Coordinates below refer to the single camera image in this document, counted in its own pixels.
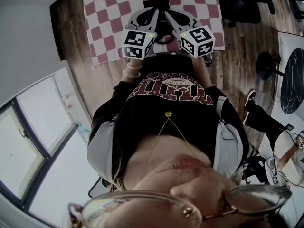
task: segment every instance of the glasses frame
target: glasses frame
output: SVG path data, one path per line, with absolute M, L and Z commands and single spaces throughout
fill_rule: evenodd
M 263 188 L 263 189 L 266 188 L 266 189 L 270 189 L 270 190 L 279 190 L 285 195 L 286 200 L 280 204 L 274 205 L 273 207 L 265 209 L 260 212 L 246 211 L 246 210 L 237 208 L 234 205 L 231 205 L 231 203 L 229 202 L 228 194 L 232 191 L 246 190 L 246 189 L 257 189 L 258 190 L 261 188 Z M 176 197 L 176 196 L 173 196 L 170 194 L 154 192 L 154 191 L 140 191 L 140 190 L 139 191 L 130 190 L 130 191 L 119 191 L 119 192 L 106 193 L 106 194 L 100 195 L 100 196 L 88 201 L 84 206 L 70 203 L 68 205 L 68 209 L 69 209 L 69 215 L 70 215 L 71 222 L 80 222 L 81 221 L 87 228 L 90 228 L 89 225 L 87 224 L 86 220 L 84 219 L 83 211 L 87 207 L 87 205 L 90 204 L 94 200 L 105 200 L 105 199 L 114 199 L 114 200 L 125 199 L 126 200 L 126 199 L 142 198 L 142 199 L 171 201 L 173 203 L 181 204 L 182 207 L 187 207 L 186 209 L 184 209 L 182 211 L 186 218 L 190 218 L 194 214 L 198 215 L 198 218 L 199 218 L 198 227 L 199 227 L 202 224 L 202 222 L 207 219 L 222 217 L 222 216 L 234 214 L 234 213 L 240 213 L 240 214 L 243 214 L 246 216 L 265 215 L 271 211 L 274 211 L 274 210 L 282 207 L 290 199 L 291 195 L 292 195 L 292 192 L 288 188 L 279 187 L 276 185 L 251 184 L 251 185 L 246 185 L 246 186 L 233 187 L 225 193 L 225 200 L 226 200 L 226 203 L 228 204 L 227 208 L 229 208 L 230 210 L 223 212 L 223 213 L 219 213 L 219 214 L 215 214 L 215 215 L 208 215 L 208 216 L 202 216 L 200 210 L 194 204 L 192 204 L 191 202 L 189 202 L 185 199 L 182 199 L 180 197 Z M 80 218 L 78 218 L 76 215 L 73 214 L 72 208 L 74 208 L 75 212 L 80 215 Z

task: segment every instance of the gold necklace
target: gold necklace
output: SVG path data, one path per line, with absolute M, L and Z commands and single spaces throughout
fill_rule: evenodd
M 149 154 L 148 154 L 148 156 L 147 156 L 147 160 L 146 160 L 147 162 L 148 162 L 148 159 L 149 159 L 149 157 L 150 157 L 150 155 L 151 155 L 151 153 L 152 153 L 152 151 L 153 151 L 153 149 L 154 149 L 154 147 L 155 147 L 155 145 L 156 145 L 156 143 L 157 143 L 157 141 L 158 141 L 158 139 L 159 139 L 159 136 L 161 135 L 161 132 L 162 132 L 163 128 L 165 127 L 165 125 L 167 124 L 168 121 L 170 121 L 170 122 L 173 123 L 173 125 L 176 127 L 176 129 L 179 131 L 179 133 L 180 133 L 181 136 L 183 137 L 184 141 L 187 143 L 187 147 L 190 149 L 190 151 L 192 152 L 193 156 L 196 158 L 196 155 L 195 155 L 195 153 L 194 153 L 194 151 L 193 151 L 191 145 L 188 143 L 188 141 L 186 140 L 186 138 L 184 137 L 184 135 L 181 133 L 181 131 L 179 130 L 179 128 L 177 127 L 177 125 L 171 120 L 171 118 L 170 118 L 171 115 L 172 115 L 172 112 L 166 112 L 166 113 L 165 113 L 165 116 L 167 117 L 167 120 L 166 120 L 166 122 L 164 123 L 164 125 L 162 126 L 160 132 L 158 133 L 157 137 L 156 137 L 155 140 L 154 140 L 154 143 L 153 143 L 153 145 L 152 145 L 152 148 L 150 149 L 150 152 L 149 152 Z

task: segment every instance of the window pane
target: window pane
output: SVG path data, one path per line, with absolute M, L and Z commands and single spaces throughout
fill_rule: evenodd
M 51 153 L 71 125 L 52 79 L 39 82 L 20 94 L 17 100 L 36 136 Z
M 70 202 L 84 204 L 88 191 L 97 181 L 97 173 L 86 158 L 87 146 L 79 132 L 66 144 L 44 181 L 30 212 L 57 227 L 65 227 Z
M 19 199 L 43 157 L 28 138 L 12 107 L 0 115 L 0 180 Z

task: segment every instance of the window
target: window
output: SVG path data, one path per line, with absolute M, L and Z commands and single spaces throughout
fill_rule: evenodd
M 17 96 L 18 104 L 44 148 L 54 148 L 71 125 L 52 78 L 47 78 Z
M 0 143 L 0 193 L 26 214 L 50 227 L 61 226 L 58 217 L 67 203 L 88 199 L 96 173 L 53 77 L 0 109 Z M 77 192 L 81 194 L 70 199 Z
M 87 192 L 97 179 L 96 172 L 87 162 L 86 152 L 86 143 L 77 131 L 46 175 L 29 209 L 30 213 L 55 226 L 66 225 L 68 203 L 85 204 L 88 201 Z
M 9 107 L 0 115 L 0 180 L 19 199 L 43 161 Z

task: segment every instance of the black t-shirt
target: black t-shirt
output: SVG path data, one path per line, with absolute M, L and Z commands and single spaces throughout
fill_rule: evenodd
M 194 79 L 191 59 L 180 55 L 160 55 L 145 59 L 138 86 L 129 95 L 115 121 L 113 133 L 113 176 L 122 158 L 119 177 L 147 135 L 158 135 L 167 117 L 177 125 L 186 140 L 213 162 L 219 118 L 213 101 Z M 168 122 L 161 134 L 182 138 Z

